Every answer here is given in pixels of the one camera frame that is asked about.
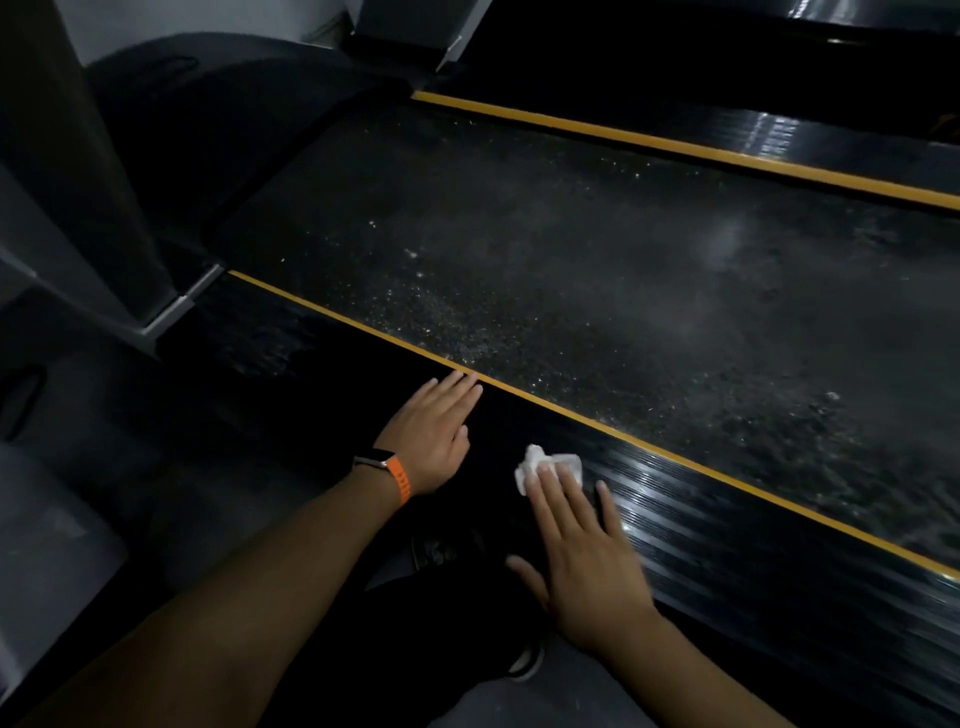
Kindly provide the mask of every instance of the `left hand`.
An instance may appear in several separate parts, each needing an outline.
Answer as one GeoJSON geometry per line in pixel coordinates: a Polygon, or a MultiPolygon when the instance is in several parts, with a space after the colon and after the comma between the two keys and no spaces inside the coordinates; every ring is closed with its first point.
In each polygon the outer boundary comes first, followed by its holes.
{"type": "Polygon", "coordinates": [[[375,448],[396,453],[411,495],[433,493],[460,468],[470,449],[464,420],[482,393],[473,373],[455,370],[441,382],[430,379],[376,438],[375,448]]]}

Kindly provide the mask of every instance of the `black rubber mat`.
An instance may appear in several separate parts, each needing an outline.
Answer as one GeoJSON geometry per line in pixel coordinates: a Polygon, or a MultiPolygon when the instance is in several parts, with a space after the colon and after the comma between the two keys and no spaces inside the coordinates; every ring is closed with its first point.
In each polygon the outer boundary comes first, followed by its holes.
{"type": "MultiPolygon", "coordinates": [[[[346,465],[409,392],[443,373],[439,357],[414,349],[236,276],[160,341],[174,366],[269,402],[296,433],[291,447],[328,472],[328,453],[341,450],[346,465]]],[[[662,603],[886,719],[960,724],[954,577],[488,381],[468,460],[444,493],[504,551],[542,562],[512,478],[525,446],[577,452],[611,484],[662,603]]]]}

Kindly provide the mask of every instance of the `yellow stripe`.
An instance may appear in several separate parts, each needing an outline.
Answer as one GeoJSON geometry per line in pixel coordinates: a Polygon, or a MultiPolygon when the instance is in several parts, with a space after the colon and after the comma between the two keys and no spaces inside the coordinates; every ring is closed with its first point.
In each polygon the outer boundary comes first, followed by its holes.
{"type": "Polygon", "coordinates": [[[845,172],[832,172],[827,169],[807,167],[791,161],[754,157],[753,155],[731,152],[726,149],[715,149],[714,147],[705,147],[702,144],[692,144],[688,141],[666,139],[661,136],[651,136],[645,133],[627,132],[623,129],[611,129],[610,127],[602,127],[598,124],[562,119],[559,116],[547,116],[542,113],[509,109],[508,107],[499,107],[494,104],[484,104],[468,99],[458,99],[453,96],[433,93],[432,91],[415,91],[413,98],[429,104],[437,104],[439,106],[463,111],[475,111],[476,113],[483,113],[489,116],[497,116],[501,119],[511,119],[512,121],[521,121],[526,124],[536,124],[537,126],[559,129],[564,132],[599,136],[604,139],[611,139],[612,141],[636,144],[641,147],[659,149],[663,152],[688,155],[700,159],[724,162],[726,164],[736,164],[762,172],[772,172],[787,177],[796,177],[809,182],[833,184],[838,187],[847,187],[848,189],[855,189],[860,192],[869,192],[875,195],[883,195],[884,197],[895,197],[912,203],[922,203],[923,205],[960,210],[960,195],[951,195],[947,194],[947,192],[936,192],[932,189],[911,187],[906,184],[897,184],[896,182],[873,180],[868,177],[858,177],[857,175],[850,175],[845,172]]]}
{"type": "MultiPolygon", "coordinates": [[[[398,339],[395,336],[391,336],[389,333],[378,331],[376,328],[369,327],[366,324],[361,324],[359,321],[354,321],[353,319],[349,319],[346,316],[336,313],[335,311],[329,310],[328,308],[324,308],[323,306],[316,305],[315,303],[311,303],[306,299],[302,299],[298,296],[294,296],[292,293],[287,293],[281,288],[276,288],[275,286],[270,285],[270,283],[264,283],[262,280],[251,278],[250,276],[244,273],[240,273],[239,271],[230,271],[230,274],[232,276],[236,276],[241,280],[245,280],[247,283],[252,283],[255,286],[259,286],[264,290],[270,291],[271,293],[276,293],[278,296],[282,296],[283,298],[289,301],[293,301],[294,303],[299,303],[300,305],[306,306],[307,308],[317,311],[318,313],[322,313],[324,316],[328,316],[331,319],[347,324],[354,328],[359,328],[361,331],[365,331],[366,333],[372,334],[373,336],[381,338],[384,341],[389,341],[391,344],[396,344],[397,346],[403,347],[403,349],[406,349],[410,352],[418,353],[420,356],[425,356],[428,359],[432,359],[433,361],[439,362],[440,364],[443,364],[452,369],[459,369],[462,372],[467,372],[467,373],[473,371],[472,369],[465,367],[463,364],[458,364],[455,361],[444,359],[442,356],[437,356],[433,352],[428,352],[426,349],[421,349],[420,347],[414,346],[413,344],[403,341],[402,339],[398,339]]],[[[691,470],[697,471],[698,473],[709,475],[710,477],[720,480],[724,483],[727,483],[728,485],[732,485],[734,488],[739,488],[741,491],[746,491],[747,493],[750,493],[754,496],[761,497],[764,500],[767,500],[771,503],[775,503],[778,506],[781,506],[783,508],[786,508],[787,510],[793,511],[794,513],[799,513],[800,515],[807,516],[809,519],[813,519],[818,523],[822,523],[823,525],[828,525],[831,528],[835,528],[838,531],[843,531],[849,536],[853,536],[854,538],[860,539],[861,541],[865,541],[868,544],[872,544],[873,546],[882,548],[885,551],[890,551],[891,553],[897,554],[898,556],[904,559],[907,559],[908,561],[912,561],[914,564],[917,564],[923,567],[924,569],[937,571],[944,576],[948,576],[952,579],[960,580],[960,570],[953,569],[945,564],[940,564],[934,561],[933,559],[928,559],[927,557],[922,556],[919,553],[914,553],[913,551],[903,548],[902,546],[891,544],[889,541],[884,541],[883,539],[879,539],[876,536],[872,536],[871,534],[867,533],[866,531],[861,531],[860,529],[854,528],[853,526],[846,525],[845,523],[836,521],[835,519],[832,519],[832,518],[828,518],[827,516],[817,513],[816,511],[811,511],[809,508],[804,508],[801,505],[797,505],[797,503],[787,500],[786,498],[775,496],[772,493],[768,493],[767,491],[763,490],[762,488],[757,488],[756,485],[750,485],[749,483],[744,483],[741,480],[732,478],[729,475],[724,475],[723,473],[712,470],[706,466],[701,465],[700,463],[695,463],[692,460],[687,460],[685,457],[681,457],[680,455],[670,452],[669,450],[658,448],[656,445],[651,445],[650,443],[644,442],[643,440],[640,440],[634,437],[633,435],[628,435],[626,432],[621,432],[620,430],[614,429],[613,427],[610,427],[608,425],[604,425],[603,423],[598,423],[596,420],[592,420],[589,417],[584,417],[583,415],[577,414],[572,410],[566,409],[564,407],[560,407],[558,404],[554,404],[551,401],[543,400],[540,397],[532,395],[528,392],[524,392],[523,390],[517,389],[516,387],[512,387],[509,384],[505,384],[504,382],[499,381],[498,379],[494,379],[492,376],[487,376],[485,374],[481,374],[480,372],[477,372],[476,374],[477,374],[477,378],[479,378],[481,381],[487,382],[488,384],[492,384],[494,387],[498,387],[506,392],[510,392],[512,395],[523,397],[525,400],[531,401],[534,404],[538,404],[541,407],[546,407],[547,409],[553,410],[554,412],[564,415],[565,417],[568,417],[571,420],[575,420],[578,423],[589,425],[594,429],[598,429],[601,432],[605,432],[606,434],[611,435],[612,437],[615,437],[619,440],[623,440],[624,442],[630,443],[631,445],[635,445],[638,448],[642,448],[650,452],[653,452],[661,457],[667,458],[668,460],[672,460],[675,463],[679,463],[680,465],[686,466],[691,470]]]]}

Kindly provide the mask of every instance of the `white wall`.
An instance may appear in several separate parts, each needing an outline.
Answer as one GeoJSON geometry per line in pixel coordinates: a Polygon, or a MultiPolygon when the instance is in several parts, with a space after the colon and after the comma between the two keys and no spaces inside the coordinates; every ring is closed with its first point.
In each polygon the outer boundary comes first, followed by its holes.
{"type": "Polygon", "coordinates": [[[57,0],[82,63],[177,33],[219,31],[301,40],[345,0],[57,0]]]}

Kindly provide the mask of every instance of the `watch strap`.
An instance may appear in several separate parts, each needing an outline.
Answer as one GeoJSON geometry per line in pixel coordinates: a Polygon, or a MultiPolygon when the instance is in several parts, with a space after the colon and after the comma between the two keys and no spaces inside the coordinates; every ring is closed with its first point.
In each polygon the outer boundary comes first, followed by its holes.
{"type": "Polygon", "coordinates": [[[387,461],[387,470],[394,477],[397,488],[400,489],[400,505],[402,506],[410,499],[410,478],[407,472],[400,465],[400,460],[396,455],[387,461]]]}

